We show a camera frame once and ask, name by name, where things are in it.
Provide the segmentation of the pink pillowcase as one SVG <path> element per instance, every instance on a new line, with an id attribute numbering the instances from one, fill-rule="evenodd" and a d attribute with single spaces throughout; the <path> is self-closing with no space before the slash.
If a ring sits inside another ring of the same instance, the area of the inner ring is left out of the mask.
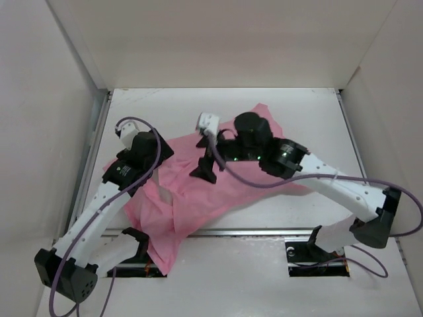
<path id="1" fill-rule="evenodd" d="M 277 188 L 253 188 L 242 184 L 215 166 L 217 182 L 211 184 L 189 176 L 204 150 L 196 147 L 196 133 L 169 139 L 174 155 L 158 168 L 158 179 L 149 179 L 124 206 L 131 225 L 149 236 L 147 253 L 162 274 L 172 269 L 181 242 L 224 213 L 271 195 L 310 193 L 304 186 L 289 183 Z M 158 186 L 173 195 L 173 205 L 161 201 Z"/>

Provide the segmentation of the white pillow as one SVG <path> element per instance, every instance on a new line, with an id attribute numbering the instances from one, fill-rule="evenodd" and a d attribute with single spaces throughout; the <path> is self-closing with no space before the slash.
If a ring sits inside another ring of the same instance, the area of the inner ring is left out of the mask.
<path id="1" fill-rule="evenodd" d="M 159 196 L 161 201 L 166 203 L 167 205 L 173 205 L 173 195 L 170 191 L 162 186 L 158 186 Z"/>

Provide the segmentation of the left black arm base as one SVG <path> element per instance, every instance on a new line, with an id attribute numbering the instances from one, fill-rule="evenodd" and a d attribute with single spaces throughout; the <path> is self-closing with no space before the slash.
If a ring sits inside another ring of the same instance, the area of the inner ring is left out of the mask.
<path id="1" fill-rule="evenodd" d="M 117 278 L 165 278 L 147 253 L 149 236 L 135 228 L 124 229 L 110 244 L 113 257 L 121 262 L 114 268 Z"/>

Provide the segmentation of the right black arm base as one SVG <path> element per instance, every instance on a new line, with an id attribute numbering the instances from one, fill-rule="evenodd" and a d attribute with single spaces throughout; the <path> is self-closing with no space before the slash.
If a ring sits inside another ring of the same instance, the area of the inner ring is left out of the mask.
<path id="1" fill-rule="evenodd" d="M 316 265 L 340 257 L 335 252 L 328 253 L 315 245 L 317 233 L 321 228 L 321 225 L 315 227 L 307 240 L 301 240 L 300 238 L 285 240 L 286 255 L 289 263 Z"/>

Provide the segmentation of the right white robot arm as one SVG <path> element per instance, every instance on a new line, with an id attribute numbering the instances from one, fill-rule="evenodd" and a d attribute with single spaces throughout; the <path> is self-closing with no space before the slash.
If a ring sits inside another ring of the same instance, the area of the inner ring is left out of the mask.
<path id="1" fill-rule="evenodd" d="M 215 164 L 221 171 L 234 175 L 228 162 L 256 161 L 268 175 L 305 186 L 351 212 L 342 221 L 313 229 L 306 244 L 310 258 L 321 260 L 329 253 L 357 243 L 377 249 L 386 247 L 402 191 L 392 185 L 376 188 L 369 180 L 337 171 L 307 147 L 274 136 L 269 121 L 254 112 L 238 115 L 234 126 L 235 137 L 225 139 L 219 128 L 219 117 L 200 114 L 196 130 L 202 139 L 198 146 L 206 151 L 191 177 L 215 184 Z"/>

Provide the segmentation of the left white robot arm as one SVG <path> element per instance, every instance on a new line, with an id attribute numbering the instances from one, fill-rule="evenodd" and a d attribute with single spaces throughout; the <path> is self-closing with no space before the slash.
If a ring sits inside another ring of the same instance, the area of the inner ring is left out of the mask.
<path id="1" fill-rule="evenodd" d="M 133 123 L 116 130 L 124 149 L 106 169 L 95 196 L 72 227 L 52 246 L 40 249 L 34 263 L 43 285 L 81 304 L 99 278 L 120 262 L 147 257 L 148 235 L 132 227 L 97 248 L 110 221 L 174 152 L 156 129 L 140 131 Z"/>

